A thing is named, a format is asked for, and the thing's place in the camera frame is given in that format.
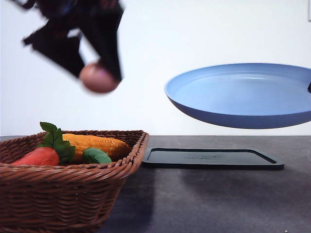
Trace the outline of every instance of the corn cob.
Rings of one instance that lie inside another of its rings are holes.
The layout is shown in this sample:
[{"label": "corn cob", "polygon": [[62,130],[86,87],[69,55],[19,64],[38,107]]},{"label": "corn cob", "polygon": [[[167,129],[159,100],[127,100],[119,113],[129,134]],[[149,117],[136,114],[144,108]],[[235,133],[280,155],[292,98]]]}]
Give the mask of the corn cob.
[{"label": "corn cob", "polygon": [[132,148],[125,142],[112,137],[98,137],[93,135],[63,134],[63,140],[69,141],[71,146],[76,147],[74,161],[82,161],[82,152],[90,147],[98,148],[107,153],[112,161],[126,157]]}]

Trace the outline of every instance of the toy carrot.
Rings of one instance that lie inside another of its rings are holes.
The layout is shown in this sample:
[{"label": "toy carrot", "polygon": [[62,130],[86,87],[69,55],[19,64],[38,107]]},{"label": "toy carrot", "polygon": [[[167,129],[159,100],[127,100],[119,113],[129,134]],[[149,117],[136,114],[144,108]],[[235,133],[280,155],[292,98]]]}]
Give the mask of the toy carrot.
[{"label": "toy carrot", "polygon": [[59,164],[59,157],[56,151],[49,147],[36,148],[25,154],[21,159],[12,163],[13,165],[37,165],[56,166]]}]

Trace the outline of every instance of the black tray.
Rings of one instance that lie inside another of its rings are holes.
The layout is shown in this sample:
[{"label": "black tray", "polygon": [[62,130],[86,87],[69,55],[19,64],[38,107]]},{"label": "black tray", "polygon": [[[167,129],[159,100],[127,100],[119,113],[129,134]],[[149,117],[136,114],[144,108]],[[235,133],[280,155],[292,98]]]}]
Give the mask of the black tray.
[{"label": "black tray", "polygon": [[148,148],[142,163],[162,168],[284,169],[284,164],[276,158],[251,149]]}]

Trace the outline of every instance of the countertop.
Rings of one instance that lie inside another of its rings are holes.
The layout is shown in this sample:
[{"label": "countertop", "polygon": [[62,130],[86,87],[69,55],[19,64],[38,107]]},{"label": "countertop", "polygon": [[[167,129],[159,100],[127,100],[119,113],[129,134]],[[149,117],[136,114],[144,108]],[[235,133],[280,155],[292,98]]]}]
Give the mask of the countertop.
[{"label": "countertop", "polygon": [[311,233],[311,136],[151,136],[148,147],[254,149],[285,169],[141,166],[96,233]]}]

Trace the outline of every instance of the plastic vegetable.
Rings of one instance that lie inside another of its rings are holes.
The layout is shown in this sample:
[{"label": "plastic vegetable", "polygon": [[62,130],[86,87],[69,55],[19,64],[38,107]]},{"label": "plastic vegetable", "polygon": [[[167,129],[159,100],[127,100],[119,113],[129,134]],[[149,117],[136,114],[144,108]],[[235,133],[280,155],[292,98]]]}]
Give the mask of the plastic vegetable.
[{"label": "plastic vegetable", "polygon": [[86,164],[109,164],[111,159],[98,148],[87,148],[82,153],[82,161]]},{"label": "plastic vegetable", "polygon": [[36,148],[25,154],[21,159],[12,163],[13,165],[37,165],[37,166],[56,166],[59,157],[56,151],[49,147]]},{"label": "plastic vegetable", "polygon": [[66,133],[63,134],[63,139],[68,140],[71,146],[76,147],[74,155],[75,162],[82,161],[82,153],[87,148],[98,148],[102,150],[108,154],[112,161],[122,159],[132,150],[125,142],[110,137]]}]

